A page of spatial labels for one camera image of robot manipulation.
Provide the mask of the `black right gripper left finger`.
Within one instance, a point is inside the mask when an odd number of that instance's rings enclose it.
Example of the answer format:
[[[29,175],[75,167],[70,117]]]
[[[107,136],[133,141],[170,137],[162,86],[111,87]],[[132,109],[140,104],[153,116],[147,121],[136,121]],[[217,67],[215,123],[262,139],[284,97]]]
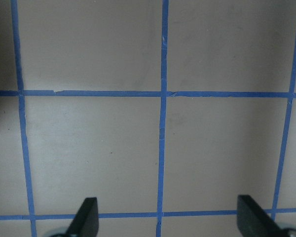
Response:
[[[99,231],[99,213],[96,197],[87,197],[65,232],[66,237],[96,237]]]

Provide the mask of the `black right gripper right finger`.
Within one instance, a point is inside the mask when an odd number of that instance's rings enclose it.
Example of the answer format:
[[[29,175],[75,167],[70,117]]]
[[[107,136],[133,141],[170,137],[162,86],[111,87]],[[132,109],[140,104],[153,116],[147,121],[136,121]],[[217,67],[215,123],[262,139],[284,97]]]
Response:
[[[281,229],[250,195],[237,197],[237,227],[243,237],[290,237],[289,229]]]

